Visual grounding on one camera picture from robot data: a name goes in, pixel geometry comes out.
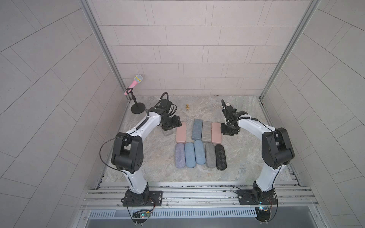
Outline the beige glasses case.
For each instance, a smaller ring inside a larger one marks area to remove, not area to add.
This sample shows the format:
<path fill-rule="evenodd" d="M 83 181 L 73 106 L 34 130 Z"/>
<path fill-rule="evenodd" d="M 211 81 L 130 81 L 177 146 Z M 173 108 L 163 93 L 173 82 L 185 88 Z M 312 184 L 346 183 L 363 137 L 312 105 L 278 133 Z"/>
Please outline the beige glasses case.
<path fill-rule="evenodd" d="M 215 146 L 211 142 L 206 143 L 205 157 L 206 157 L 207 167 L 210 169 L 214 169 L 216 167 L 216 154 L 215 154 Z"/>

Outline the circuit board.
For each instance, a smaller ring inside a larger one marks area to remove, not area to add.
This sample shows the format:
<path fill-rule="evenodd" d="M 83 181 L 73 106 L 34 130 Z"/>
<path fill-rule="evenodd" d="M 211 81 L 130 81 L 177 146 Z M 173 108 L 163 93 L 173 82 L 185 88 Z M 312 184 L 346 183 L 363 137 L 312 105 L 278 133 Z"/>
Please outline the circuit board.
<path fill-rule="evenodd" d="M 268 222 L 271 219 L 271 210 L 267 207 L 255 207 L 256 220 L 260 222 Z"/>
<path fill-rule="evenodd" d="M 151 211 L 139 210 L 133 213 L 132 218 L 134 219 L 147 219 L 151 216 Z"/>

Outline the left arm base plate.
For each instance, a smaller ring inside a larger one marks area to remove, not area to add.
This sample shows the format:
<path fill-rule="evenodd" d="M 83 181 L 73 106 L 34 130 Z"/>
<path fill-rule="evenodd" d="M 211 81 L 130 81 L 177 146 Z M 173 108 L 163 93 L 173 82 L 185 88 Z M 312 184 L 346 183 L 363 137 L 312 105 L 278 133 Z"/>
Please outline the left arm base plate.
<path fill-rule="evenodd" d="M 121 200 L 123 207 L 152 207 L 161 206 L 163 191 L 147 191 L 142 194 L 133 193 L 128 190 Z"/>

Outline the blue case pink glasses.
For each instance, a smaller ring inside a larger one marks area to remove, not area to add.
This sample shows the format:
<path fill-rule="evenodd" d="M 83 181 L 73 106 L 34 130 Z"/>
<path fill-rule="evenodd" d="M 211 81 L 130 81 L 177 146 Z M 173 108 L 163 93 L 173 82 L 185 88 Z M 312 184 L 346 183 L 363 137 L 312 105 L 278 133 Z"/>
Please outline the blue case pink glasses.
<path fill-rule="evenodd" d="M 204 144 L 201 140 L 196 140 L 194 142 L 195 160 L 199 165 L 206 163 Z"/>

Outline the right circuit board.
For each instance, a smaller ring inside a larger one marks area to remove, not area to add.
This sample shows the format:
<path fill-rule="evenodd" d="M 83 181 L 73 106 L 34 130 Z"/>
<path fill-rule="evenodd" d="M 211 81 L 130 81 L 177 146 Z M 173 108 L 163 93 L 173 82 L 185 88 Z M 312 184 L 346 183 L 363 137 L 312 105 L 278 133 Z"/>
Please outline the right circuit board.
<path fill-rule="evenodd" d="M 267 207 L 255 207 L 256 220 L 260 222 L 268 222 L 271 219 L 271 210 Z"/>

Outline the teal folding glasses case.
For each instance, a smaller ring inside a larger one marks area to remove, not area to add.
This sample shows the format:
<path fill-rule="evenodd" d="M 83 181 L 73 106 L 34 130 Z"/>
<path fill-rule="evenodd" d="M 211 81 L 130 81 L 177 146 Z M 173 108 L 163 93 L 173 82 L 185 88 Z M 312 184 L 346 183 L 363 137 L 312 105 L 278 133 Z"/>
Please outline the teal folding glasses case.
<path fill-rule="evenodd" d="M 210 143 L 212 140 L 212 122 L 203 121 L 202 124 L 202 141 Z"/>

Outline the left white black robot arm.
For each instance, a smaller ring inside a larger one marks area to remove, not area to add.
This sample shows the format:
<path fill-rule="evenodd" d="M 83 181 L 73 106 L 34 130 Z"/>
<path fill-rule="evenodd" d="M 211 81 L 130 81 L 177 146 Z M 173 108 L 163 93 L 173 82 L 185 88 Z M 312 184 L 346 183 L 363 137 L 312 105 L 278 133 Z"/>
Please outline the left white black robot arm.
<path fill-rule="evenodd" d="M 126 133 L 119 132 L 113 141 L 113 152 L 111 162 L 108 165 L 102 159 L 101 151 L 99 158 L 108 168 L 121 172 L 129 181 L 129 192 L 132 196 L 140 200 L 148 200 L 149 187 L 144 179 L 140 168 L 144 160 L 143 141 L 156 127 L 162 127 L 163 131 L 170 131 L 181 127 L 180 117 L 175 115 L 177 107 L 169 100 L 168 92 L 164 92 L 157 104 L 149 109 L 145 109 L 146 116 L 135 127 Z"/>

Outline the aluminium rail frame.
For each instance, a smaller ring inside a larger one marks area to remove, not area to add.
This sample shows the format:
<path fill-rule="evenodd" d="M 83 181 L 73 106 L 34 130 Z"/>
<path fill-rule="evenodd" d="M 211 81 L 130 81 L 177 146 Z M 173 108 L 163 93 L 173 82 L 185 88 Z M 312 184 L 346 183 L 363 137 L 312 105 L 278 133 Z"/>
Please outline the aluminium rail frame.
<path fill-rule="evenodd" d="M 237 190 L 252 190 L 242 182 L 152 182 L 149 191 L 163 191 L 162 205 L 123 207 L 121 200 L 128 191 L 123 182 L 105 182 L 89 190 L 82 201 L 73 228 L 84 228 L 92 219 L 130 219 L 134 212 L 152 209 L 150 219 L 244 218 L 256 217 L 255 207 L 271 210 L 271 219 L 293 219 L 304 208 L 310 223 L 318 228 L 329 226 L 310 187 L 296 180 L 274 185 L 278 203 L 274 205 L 240 205 Z"/>

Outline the pink grey case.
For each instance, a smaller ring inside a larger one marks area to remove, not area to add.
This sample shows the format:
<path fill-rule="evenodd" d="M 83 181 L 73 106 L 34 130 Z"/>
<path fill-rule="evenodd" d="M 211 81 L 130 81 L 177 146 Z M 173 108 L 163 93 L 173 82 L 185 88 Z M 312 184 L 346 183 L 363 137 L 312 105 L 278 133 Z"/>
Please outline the pink grey case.
<path fill-rule="evenodd" d="M 186 122 L 182 122 L 182 126 L 176 129 L 176 142 L 186 143 Z"/>

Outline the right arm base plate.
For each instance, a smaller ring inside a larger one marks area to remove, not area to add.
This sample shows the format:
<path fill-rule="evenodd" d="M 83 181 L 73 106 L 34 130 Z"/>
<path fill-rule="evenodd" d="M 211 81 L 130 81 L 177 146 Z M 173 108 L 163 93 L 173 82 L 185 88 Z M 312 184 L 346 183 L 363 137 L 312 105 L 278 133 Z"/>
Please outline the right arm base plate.
<path fill-rule="evenodd" d="M 274 205 L 278 203 L 275 189 L 262 192 L 260 189 L 237 190 L 240 205 Z"/>

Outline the pink toy microphone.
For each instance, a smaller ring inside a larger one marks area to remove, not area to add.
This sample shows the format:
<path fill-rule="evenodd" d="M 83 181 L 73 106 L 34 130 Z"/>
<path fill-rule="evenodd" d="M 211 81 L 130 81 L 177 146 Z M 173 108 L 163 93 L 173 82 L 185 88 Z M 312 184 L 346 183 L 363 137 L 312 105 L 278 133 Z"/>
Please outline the pink toy microphone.
<path fill-rule="evenodd" d="M 143 80 L 142 75 L 136 75 L 133 82 L 130 84 L 130 86 L 125 90 L 124 95 L 127 96 L 127 91 L 130 88 L 134 88 L 137 84 L 141 83 Z"/>

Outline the left circuit board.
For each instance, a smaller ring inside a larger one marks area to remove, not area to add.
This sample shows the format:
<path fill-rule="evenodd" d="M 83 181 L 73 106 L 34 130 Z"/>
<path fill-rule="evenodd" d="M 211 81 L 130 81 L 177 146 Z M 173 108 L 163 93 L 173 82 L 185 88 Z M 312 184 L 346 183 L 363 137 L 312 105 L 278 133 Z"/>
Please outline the left circuit board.
<path fill-rule="evenodd" d="M 134 219 L 147 219 L 151 216 L 151 211 L 139 210 L 133 213 L 132 218 Z"/>

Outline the black tan case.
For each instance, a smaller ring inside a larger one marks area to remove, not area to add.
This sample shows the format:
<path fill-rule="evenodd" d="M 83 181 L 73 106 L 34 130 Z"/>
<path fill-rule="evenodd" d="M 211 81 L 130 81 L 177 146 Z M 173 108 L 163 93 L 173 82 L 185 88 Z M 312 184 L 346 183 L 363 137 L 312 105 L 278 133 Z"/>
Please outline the black tan case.
<path fill-rule="evenodd" d="M 216 167 L 220 171 L 224 171 L 227 169 L 227 159 L 225 149 L 221 144 L 217 144 L 215 146 L 215 154 L 216 154 Z"/>

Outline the black microphone stand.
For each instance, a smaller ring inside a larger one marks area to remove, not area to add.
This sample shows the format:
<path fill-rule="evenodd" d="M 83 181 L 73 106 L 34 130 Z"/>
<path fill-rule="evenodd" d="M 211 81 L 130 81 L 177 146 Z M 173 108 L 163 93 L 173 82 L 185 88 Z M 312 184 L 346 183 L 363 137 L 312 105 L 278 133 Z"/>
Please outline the black microphone stand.
<path fill-rule="evenodd" d="M 131 95 L 132 100 L 134 101 L 134 104 L 131 106 L 131 112 L 133 114 L 141 114 L 141 113 L 143 113 L 145 111 L 145 104 L 144 103 L 141 103 L 141 102 L 137 102 L 136 96 L 133 93 L 133 88 L 129 87 L 126 90 L 126 93 L 128 95 Z"/>

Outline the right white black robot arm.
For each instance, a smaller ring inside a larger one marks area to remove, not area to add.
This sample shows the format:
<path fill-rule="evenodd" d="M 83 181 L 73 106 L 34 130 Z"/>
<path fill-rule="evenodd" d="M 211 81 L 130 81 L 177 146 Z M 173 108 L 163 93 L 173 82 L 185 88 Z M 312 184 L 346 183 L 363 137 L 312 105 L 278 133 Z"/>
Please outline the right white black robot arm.
<path fill-rule="evenodd" d="M 289 133 L 285 128 L 274 128 L 250 116 L 245 111 L 237 111 L 221 101 L 225 123 L 221 124 L 223 135 L 237 135 L 244 129 L 261 140 L 261 156 L 264 166 L 258 179 L 253 183 L 252 196 L 262 201 L 274 193 L 274 183 L 279 172 L 295 157 Z"/>

